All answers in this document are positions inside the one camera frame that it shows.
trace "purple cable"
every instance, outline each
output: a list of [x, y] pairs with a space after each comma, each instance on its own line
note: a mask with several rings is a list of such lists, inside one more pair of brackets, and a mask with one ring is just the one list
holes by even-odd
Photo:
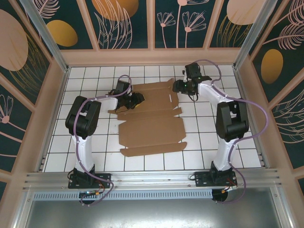
[[102, 178], [100, 178], [100, 177], [97, 177], [97, 176], [91, 174], [88, 170], [85, 169], [85, 167], [84, 167], [83, 164], [81, 163], [81, 160], [80, 160], [80, 158], [79, 158], [79, 152], [78, 152], [79, 141], [78, 141], [78, 136], [77, 136], [77, 134], [76, 134], [76, 123], [77, 123], [77, 121], [78, 121], [78, 118], [79, 118], [79, 115], [80, 115], [81, 110], [82, 110], [83, 107], [86, 105], [86, 103], [88, 103], [89, 101], [96, 101], [96, 100], [105, 99], [105, 98], [108, 98], [108, 97], [117, 97], [117, 96], [121, 96], [121, 95], [125, 94], [125, 93], [131, 88], [132, 80], [131, 80], [130, 76], [128, 76], [128, 75], [121, 75], [121, 76], [118, 78], [118, 80], [119, 80], [120, 78], [124, 77], [124, 76], [126, 76], [126, 77], [129, 78], [129, 83], [130, 83], [130, 84], [129, 84], [129, 87], [128, 87], [124, 92], [122, 92], [122, 93], [120, 93], [120, 94], [117, 94], [117, 95], [104, 95], [104, 96], [97, 96], [97, 97], [94, 97], [94, 98], [88, 98], [88, 99], [86, 99], [86, 100], [81, 104], [81, 106], [80, 106], [80, 108], [79, 108], [79, 110], [78, 110], [78, 112], [77, 112], [77, 115], [76, 115], [76, 117], [75, 117], [75, 122], [74, 122], [74, 126], [73, 126], [73, 133], [74, 133], [74, 136], [75, 136], [75, 138], [76, 138], [76, 157], [77, 157], [77, 160], [78, 160], [78, 162], [79, 162], [80, 167], [81, 167], [81, 168], [85, 171], [85, 173], [87, 173], [89, 176], [91, 176], [91, 177], [93, 177], [93, 178], [95, 178], [95, 179], [97, 179], [97, 180], [107, 182], [107, 183], [109, 183], [109, 184], [112, 185], [111, 188], [110, 188], [110, 190], [109, 190], [102, 198], [100, 198], [99, 200], [94, 201], [94, 202], [91, 203], [91, 204], [88, 204], [88, 205], [87, 205], [87, 204], [84, 204], [84, 203], [83, 203], [83, 198], [84, 198], [85, 196], [83, 196], [83, 197], [80, 199], [80, 202], [82, 203], [83, 206], [84, 206], [84, 205], [87, 205], [87, 206], [89, 207], [89, 206], [93, 206], [93, 205], [95, 205], [95, 204], [101, 202], [101, 201], [102, 201], [105, 197], [107, 197], [107, 195], [113, 190], [114, 184], [113, 184], [113, 182], [110, 181], [110, 180], [105, 180], [105, 179], [102, 179]]
[[252, 104], [252, 105], [258, 107], [259, 109], [262, 110], [262, 112], [264, 113], [265, 118], [266, 118], [265, 126], [264, 126], [264, 128], [263, 128], [259, 133], [254, 134], [254, 135], [252, 135], [252, 136], [248, 136], [248, 137], [244, 137], [244, 138], [241, 138], [241, 139], [236, 140], [236, 141], [232, 144], [232, 147], [231, 147], [231, 149], [230, 149], [230, 151], [229, 151], [229, 154], [228, 154], [228, 162], [229, 162], [229, 165], [230, 165], [230, 166], [231, 166], [231, 167], [232, 167], [232, 168], [233, 168], [233, 169], [242, 177], [243, 182], [244, 182], [244, 190], [243, 190], [242, 195], [241, 195], [239, 198], [237, 198], [237, 199], [235, 199], [235, 200], [233, 200], [233, 201], [221, 202], [221, 203], [223, 203], [223, 204], [235, 203], [235, 202], [239, 201], [239, 200], [245, 195], [245, 192], [246, 192], [246, 180], [245, 180], [244, 175], [243, 175], [236, 167], [234, 167], [234, 166], [232, 165], [232, 162], [231, 162], [231, 154], [232, 154], [233, 148], [234, 148], [234, 147], [236, 146], [236, 144], [239, 143], [240, 141], [243, 141], [243, 140], [246, 140], [246, 139], [252, 139], [252, 138], [258, 137], [258, 136], [260, 136], [261, 134], [263, 134], [264, 131], [266, 130], [266, 128], [268, 127], [269, 118], [268, 118], [268, 114], [267, 114], [266, 110], [265, 110], [262, 106], [258, 105], [257, 103], [252, 102], [252, 101], [249, 101], [249, 100], [243, 100], [243, 99], [237, 99], [237, 98], [234, 98], [234, 97], [230, 97], [230, 96], [227, 96], [226, 94], [224, 94], [223, 92], [221, 92], [220, 90], [218, 90], [218, 89], [214, 86], [214, 82], [220, 81], [221, 78], [222, 78], [222, 72], [221, 72], [219, 66], [218, 66], [215, 62], [213, 62], [213, 61], [211, 61], [211, 60], [208, 60], [208, 59], [199, 59], [199, 60], [195, 61], [194, 63], [198, 63], [198, 62], [201, 62], [201, 61], [209, 62], [209, 63], [211, 63], [212, 65], [214, 65], [214, 66], [218, 69], [219, 78], [218, 78], [218, 79], [214, 79], [214, 80], [212, 80], [212, 82], [211, 82], [211, 86], [212, 86], [212, 88], [214, 88], [215, 91], [217, 91], [220, 95], [226, 97], [226, 98], [229, 99], [229, 100], [238, 101], [238, 102], [244, 102], [244, 103]]

